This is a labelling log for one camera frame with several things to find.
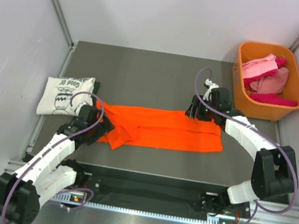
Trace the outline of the orange t-shirt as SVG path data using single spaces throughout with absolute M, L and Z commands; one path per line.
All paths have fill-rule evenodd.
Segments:
M 223 151 L 221 129 L 214 122 L 190 119 L 181 110 L 104 103 L 114 129 L 99 139 L 111 149 L 124 145 L 216 153 Z

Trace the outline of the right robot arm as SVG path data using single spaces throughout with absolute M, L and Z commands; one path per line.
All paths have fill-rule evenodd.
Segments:
M 243 204 L 265 198 L 296 195 L 298 176 L 296 155 L 290 146 L 280 146 L 261 133 L 247 117 L 233 109 L 229 91 L 206 80 L 204 95 L 195 94 L 186 116 L 213 122 L 246 150 L 253 160 L 249 180 L 228 187 L 218 195 L 218 207 L 226 215 Z

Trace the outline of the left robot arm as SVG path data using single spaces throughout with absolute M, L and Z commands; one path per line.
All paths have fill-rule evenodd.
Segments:
M 68 156 L 114 129 L 101 109 L 85 105 L 71 122 L 61 125 L 37 155 L 13 173 L 0 176 L 0 217 L 14 224 L 31 224 L 40 209 L 66 188 L 81 189 L 84 167 Z

